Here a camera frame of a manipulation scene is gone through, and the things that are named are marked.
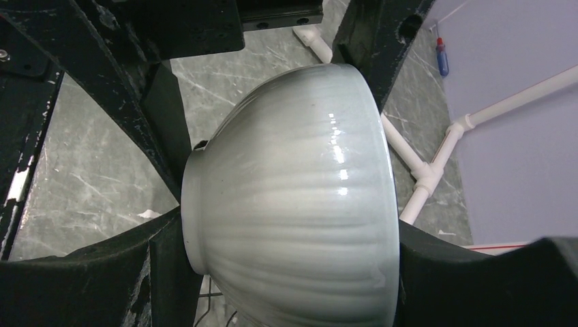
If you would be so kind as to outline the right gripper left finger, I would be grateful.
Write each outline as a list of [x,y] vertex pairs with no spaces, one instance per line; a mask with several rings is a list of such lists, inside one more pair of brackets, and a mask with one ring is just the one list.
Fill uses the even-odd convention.
[[181,211],[63,257],[1,263],[2,326],[193,326]]

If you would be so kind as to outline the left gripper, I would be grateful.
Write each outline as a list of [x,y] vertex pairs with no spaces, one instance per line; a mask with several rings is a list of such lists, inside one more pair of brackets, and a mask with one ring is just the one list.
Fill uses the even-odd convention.
[[321,1],[2,1],[1,75],[39,80],[48,58],[63,72],[10,259],[61,257],[178,206],[190,141],[164,60],[322,17]]

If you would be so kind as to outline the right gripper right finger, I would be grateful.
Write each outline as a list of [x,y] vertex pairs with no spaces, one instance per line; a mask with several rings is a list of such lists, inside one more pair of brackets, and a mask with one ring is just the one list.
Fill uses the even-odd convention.
[[576,326],[577,239],[541,238],[500,255],[399,224],[396,326]]

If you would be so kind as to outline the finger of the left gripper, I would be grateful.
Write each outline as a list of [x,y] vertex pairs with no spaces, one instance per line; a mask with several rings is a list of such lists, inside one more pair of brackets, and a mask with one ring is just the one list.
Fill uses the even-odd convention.
[[378,110],[390,95],[407,53],[434,0],[352,0],[332,44],[332,63],[364,76]]

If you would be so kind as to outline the ribbed white bowl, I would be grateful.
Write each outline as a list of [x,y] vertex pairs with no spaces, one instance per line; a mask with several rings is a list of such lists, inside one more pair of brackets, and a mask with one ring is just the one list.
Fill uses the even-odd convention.
[[258,326],[392,326],[399,220],[374,97],[346,64],[253,89],[182,182],[194,271]]

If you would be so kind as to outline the red blue screwdriver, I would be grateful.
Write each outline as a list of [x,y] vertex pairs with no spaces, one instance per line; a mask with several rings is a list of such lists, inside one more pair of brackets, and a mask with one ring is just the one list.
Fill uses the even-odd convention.
[[440,75],[442,77],[448,76],[449,74],[448,57],[444,41],[441,37],[438,37],[436,40],[436,59]]

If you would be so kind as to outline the white PVC pipe frame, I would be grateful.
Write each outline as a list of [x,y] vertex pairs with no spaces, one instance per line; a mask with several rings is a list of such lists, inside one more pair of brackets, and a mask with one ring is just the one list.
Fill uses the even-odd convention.
[[[330,62],[333,57],[333,51],[320,36],[317,27],[309,25],[293,27],[292,31],[306,47],[313,50],[313,53],[322,63]],[[409,167],[411,175],[416,179],[413,193],[399,214],[399,219],[405,223],[414,225],[426,201],[432,197],[439,182],[442,180],[444,168],[457,143],[466,132],[473,130],[482,123],[486,123],[487,121],[549,96],[557,91],[561,91],[576,83],[577,65],[574,65],[559,74],[540,81],[478,112],[459,117],[448,126],[443,141],[440,143],[436,154],[429,163],[419,157],[408,141],[388,120],[387,116],[381,114],[386,140],[400,156],[401,160]],[[530,242],[470,245],[463,246],[463,248],[487,255],[501,255],[520,249],[529,243]]]

